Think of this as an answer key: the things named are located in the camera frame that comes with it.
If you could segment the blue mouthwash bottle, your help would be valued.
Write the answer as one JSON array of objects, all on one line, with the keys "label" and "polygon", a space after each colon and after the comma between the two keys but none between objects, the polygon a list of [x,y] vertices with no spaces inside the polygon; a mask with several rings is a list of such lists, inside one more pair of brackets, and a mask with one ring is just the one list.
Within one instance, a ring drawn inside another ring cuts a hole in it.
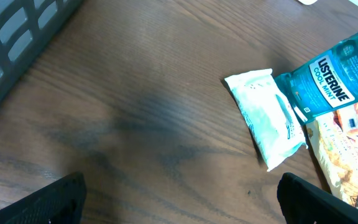
[{"label": "blue mouthwash bottle", "polygon": [[275,77],[300,124],[358,103],[358,33],[296,70]]}]

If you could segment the mint wet wipes pack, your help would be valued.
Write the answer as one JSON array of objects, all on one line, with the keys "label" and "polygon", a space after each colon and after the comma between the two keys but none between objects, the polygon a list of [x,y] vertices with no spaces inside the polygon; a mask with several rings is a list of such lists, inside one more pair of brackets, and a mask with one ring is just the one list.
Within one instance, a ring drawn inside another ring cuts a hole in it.
[{"label": "mint wet wipes pack", "polygon": [[275,83],[271,68],[231,75],[224,81],[269,172],[306,145],[301,124]]}]

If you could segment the yellow snack bag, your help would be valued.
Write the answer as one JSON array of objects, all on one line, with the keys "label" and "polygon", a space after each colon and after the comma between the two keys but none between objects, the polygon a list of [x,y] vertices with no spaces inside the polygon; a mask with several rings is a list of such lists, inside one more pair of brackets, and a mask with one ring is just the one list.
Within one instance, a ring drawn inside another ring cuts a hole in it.
[{"label": "yellow snack bag", "polygon": [[346,136],[334,113],[316,118],[306,130],[331,193],[358,209],[358,140]]}]

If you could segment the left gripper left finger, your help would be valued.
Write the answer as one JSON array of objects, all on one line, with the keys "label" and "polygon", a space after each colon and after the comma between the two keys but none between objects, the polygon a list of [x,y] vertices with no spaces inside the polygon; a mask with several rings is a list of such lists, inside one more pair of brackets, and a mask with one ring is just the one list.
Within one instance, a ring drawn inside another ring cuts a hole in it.
[{"label": "left gripper left finger", "polygon": [[0,210],[0,223],[79,223],[86,199],[81,172],[70,175]]}]

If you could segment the white barcode scanner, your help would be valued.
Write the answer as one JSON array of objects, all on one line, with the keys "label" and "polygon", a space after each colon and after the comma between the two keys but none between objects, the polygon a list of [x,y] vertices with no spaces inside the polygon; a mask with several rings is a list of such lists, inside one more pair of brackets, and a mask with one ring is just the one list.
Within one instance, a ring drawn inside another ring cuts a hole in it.
[{"label": "white barcode scanner", "polygon": [[309,6],[309,5],[314,4],[317,0],[297,0],[297,1],[299,1],[300,3],[302,3],[304,5]]}]

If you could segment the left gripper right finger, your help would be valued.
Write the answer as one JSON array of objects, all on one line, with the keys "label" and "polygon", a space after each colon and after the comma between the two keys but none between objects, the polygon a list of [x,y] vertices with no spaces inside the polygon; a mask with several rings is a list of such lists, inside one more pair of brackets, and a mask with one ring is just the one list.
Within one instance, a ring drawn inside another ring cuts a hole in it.
[{"label": "left gripper right finger", "polygon": [[289,224],[358,223],[358,209],[290,172],[279,181],[277,199]]}]

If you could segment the grey plastic basket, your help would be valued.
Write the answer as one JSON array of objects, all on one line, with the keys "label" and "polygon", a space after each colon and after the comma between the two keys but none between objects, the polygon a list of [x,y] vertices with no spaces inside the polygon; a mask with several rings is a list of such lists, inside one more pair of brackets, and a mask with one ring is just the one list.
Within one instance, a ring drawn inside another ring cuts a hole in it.
[{"label": "grey plastic basket", "polygon": [[0,102],[82,0],[0,0]]}]

